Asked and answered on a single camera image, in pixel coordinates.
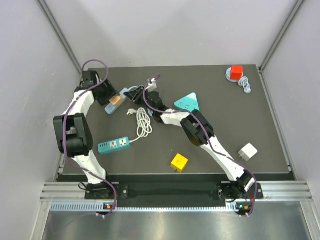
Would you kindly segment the teal rectangular power strip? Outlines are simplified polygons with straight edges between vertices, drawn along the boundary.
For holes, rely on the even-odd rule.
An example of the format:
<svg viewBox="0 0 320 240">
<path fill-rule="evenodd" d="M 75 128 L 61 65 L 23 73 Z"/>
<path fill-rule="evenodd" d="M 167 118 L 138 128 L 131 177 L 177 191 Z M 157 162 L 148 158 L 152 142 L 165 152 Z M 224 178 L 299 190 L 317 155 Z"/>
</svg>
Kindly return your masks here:
<svg viewBox="0 0 320 240">
<path fill-rule="evenodd" d="M 115 140 L 103 142 L 98 144 L 98 153 L 101 155 L 106 155 L 118 151 L 125 150 L 131 147 L 129 138 L 122 137 Z"/>
</svg>

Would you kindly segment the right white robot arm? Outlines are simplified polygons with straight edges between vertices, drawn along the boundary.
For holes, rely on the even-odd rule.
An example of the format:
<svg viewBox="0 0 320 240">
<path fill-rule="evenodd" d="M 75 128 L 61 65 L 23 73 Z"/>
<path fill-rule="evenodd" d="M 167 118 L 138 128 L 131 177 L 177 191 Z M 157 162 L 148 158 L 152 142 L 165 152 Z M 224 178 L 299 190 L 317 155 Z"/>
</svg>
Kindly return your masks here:
<svg viewBox="0 0 320 240">
<path fill-rule="evenodd" d="M 152 111 L 157 123 L 181 127 L 190 142 L 206 151 L 224 170 L 229 181 L 234 184 L 233 192 L 239 198 L 245 198 L 252 191 L 258 191 L 254 174 L 235 161 L 219 142 L 212 125 L 199 110 L 174 110 L 168 108 L 157 91 L 148 91 L 144 86 L 124 93 L 133 103 L 146 106 Z"/>
</svg>

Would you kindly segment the light blue power strip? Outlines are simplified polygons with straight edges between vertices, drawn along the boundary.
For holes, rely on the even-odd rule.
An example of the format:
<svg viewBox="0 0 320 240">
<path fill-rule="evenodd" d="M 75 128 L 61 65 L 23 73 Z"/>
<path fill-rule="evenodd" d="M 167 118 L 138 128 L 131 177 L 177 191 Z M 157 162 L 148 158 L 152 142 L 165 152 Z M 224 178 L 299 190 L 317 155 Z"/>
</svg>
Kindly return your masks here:
<svg viewBox="0 0 320 240">
<path fill-rule="evenodd" d="M 120 96 L 124 99 L 124 101 L 127 99 L 127 97 L 125 96 L 125 93 L 126 92 L 129 92 L 129 91 L 132 91 L 132 90 L 135 90 L 137 89 L 138 87 L 137 86 L 132 86 L 132 87 L 129 87 L 129 88 L 123 88 L 121 91 L 120 91 Z M 105 107 L 105 112 L 109 115 L 112 115 L 118 108 L 120 105 L 113 105 L 112 103 L 109 103 L 106 107 Z"/>
</svg>

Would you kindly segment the white cube adapter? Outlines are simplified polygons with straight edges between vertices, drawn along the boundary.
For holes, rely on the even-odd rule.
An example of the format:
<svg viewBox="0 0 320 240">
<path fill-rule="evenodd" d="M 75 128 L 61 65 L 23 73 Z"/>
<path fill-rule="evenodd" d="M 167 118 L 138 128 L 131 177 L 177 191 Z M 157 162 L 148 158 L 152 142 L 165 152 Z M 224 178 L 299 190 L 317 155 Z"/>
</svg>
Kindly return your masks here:
<svg viewBox="0 0 320 240">
<path fill-rule="evenodd" d="M 238 152 L 238 155 L 241 159 L 247 162 L 252 159 L 257 153 L 258 150 L 251 143 L 248 143 Z"/>
</svg>

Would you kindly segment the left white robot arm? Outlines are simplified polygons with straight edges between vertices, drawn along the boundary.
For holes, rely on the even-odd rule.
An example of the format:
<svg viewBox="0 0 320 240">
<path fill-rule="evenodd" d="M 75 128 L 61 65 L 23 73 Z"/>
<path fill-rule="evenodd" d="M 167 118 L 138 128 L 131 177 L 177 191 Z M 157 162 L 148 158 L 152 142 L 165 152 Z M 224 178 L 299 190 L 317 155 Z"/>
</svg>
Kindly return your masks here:
<svg viewBox="0 0 320 240">
<path fill-rule="evenodd" d="M 84 70 L 68 109 L 53 118 L 59 151 L 68 160 L 75 161 L 71 164 L 73 167 L 85 173 L 88 180 L 85 191 L 105 199 L 109 198 L 115 189 L 107 182 L 108 174 L 93 152 L 94 141 L 86 116 L 95 102 L 104 107 L 117 94 L 107 78 L 101 79 L 94 70 Z"/>
</svg>

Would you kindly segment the beige orange cube adapter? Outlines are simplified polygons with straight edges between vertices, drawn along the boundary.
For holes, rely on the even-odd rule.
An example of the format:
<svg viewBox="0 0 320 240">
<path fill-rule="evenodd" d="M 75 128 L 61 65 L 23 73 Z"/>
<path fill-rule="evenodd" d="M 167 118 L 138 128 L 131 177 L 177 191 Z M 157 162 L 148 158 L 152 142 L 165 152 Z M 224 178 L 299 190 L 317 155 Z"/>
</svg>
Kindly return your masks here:
<svg viewBox="0 0 320 240">
<path fill-rule="evenodd" d="M 115 95 L 109 100 L 113 106 L 120 106 L 124 101 L 125 99 L 122 95 Z"/>
</svg>

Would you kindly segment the yellow cube adapter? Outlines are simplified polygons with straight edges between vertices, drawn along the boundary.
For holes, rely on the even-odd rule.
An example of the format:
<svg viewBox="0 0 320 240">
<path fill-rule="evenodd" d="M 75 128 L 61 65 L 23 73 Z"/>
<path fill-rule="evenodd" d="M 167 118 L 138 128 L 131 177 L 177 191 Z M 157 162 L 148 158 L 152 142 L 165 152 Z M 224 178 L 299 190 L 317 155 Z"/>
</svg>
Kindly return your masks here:
<svg viewBox="0 0 320 240">
<path fill-rule="evenodd" d="M 170 163 L 172 169 L 178 173 L 182 173 L 187 166 L 189 160 L 181 154 L 177 154 Z"/>
</svg>

